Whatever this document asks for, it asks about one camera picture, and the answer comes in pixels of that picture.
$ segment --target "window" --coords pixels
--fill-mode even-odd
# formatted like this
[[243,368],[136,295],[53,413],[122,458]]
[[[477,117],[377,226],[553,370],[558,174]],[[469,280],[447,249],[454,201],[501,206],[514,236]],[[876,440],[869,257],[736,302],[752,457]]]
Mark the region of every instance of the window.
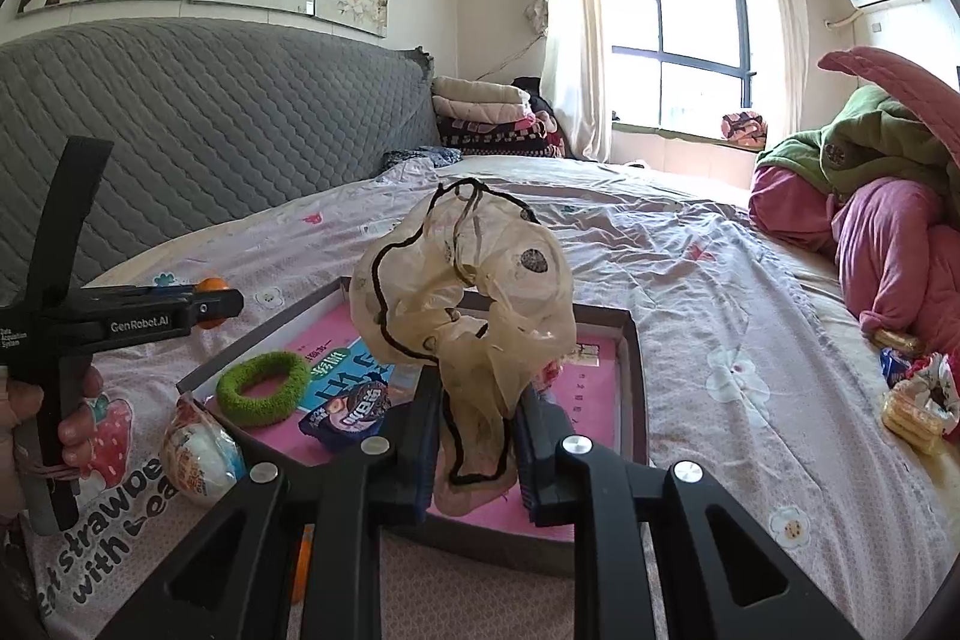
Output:
[[746,0],[604,0],[607,104],[626,124],[719,137],[751,106]]

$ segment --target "human hand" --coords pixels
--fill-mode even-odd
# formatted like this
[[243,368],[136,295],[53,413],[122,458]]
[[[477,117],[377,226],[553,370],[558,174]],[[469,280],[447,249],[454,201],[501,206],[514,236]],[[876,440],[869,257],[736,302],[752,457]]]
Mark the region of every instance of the human hand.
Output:
[[[83,395],[96,397],[104,384],[93,367],[83,377]],[[23,509],[23,492],[16,474],[13,458],[13,429],[34,417],[43,402],[43,389],[16,380],[8,380],[6,369],[0,367],[0,521],[16,516]],[[64,463],[70,467],[86,466],[93,457],[95,423],[93,410],[82,405],[59,424],[59,440],[64,444]]]

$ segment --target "window frame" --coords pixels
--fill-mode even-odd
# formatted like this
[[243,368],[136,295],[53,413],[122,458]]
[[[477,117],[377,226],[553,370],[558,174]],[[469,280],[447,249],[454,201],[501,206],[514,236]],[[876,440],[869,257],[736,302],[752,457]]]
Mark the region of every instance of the window frame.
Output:
[[659,108],[656,111],[656,128],[664,127],[664,63],[671,63],[677,66],[687,66],[690,68],[699,68],[702,71],[715,71],[716,73],[726,74],[726,76],[736,77],[740,80],[740,106],[743,109],[750,109],[752,106],[752,78],[757,74],[751,71],[750,66],[750,22],[747,18],[747,0],[734,0],[736,2],[736,28],[739,41],[740,65],[730,66],[716,61],[707,61],[702,58],[694,58],[689,55],[680,55],[675,52],[666,52],[664,50],[664,9],[662,9],[662,0],[656,0],[656,33],[658,33],[657,49],[637,49],[636,47],[623,47],[621,44],[611,44],[611,52],[618,55],[638,55],[646,58],[652,58],[661,63],[661,79],[659,80]]

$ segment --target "fuzzy green ring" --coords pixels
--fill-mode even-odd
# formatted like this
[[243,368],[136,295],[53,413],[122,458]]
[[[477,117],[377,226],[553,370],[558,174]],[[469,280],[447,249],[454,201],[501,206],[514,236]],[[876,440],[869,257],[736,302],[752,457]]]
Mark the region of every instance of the fuzzy green ring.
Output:
[[[277,392],[263,398],[243,392],[277,375],[287,379]],[[237,426],[269,426],[293,415],[310,381],[310,365],[285,350],[264,353],[228,369],[217,381],[217,404]]]

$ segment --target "gray quilted headboard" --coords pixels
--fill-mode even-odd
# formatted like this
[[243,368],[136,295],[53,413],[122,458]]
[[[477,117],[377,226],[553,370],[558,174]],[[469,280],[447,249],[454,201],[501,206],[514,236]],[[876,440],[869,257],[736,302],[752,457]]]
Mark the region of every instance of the gray quilted headboard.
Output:
[[67,136],[113,140],[78,282],[436,145],[432,59],[234,20],[110,20],[0,47],[0,304],[26,280]]

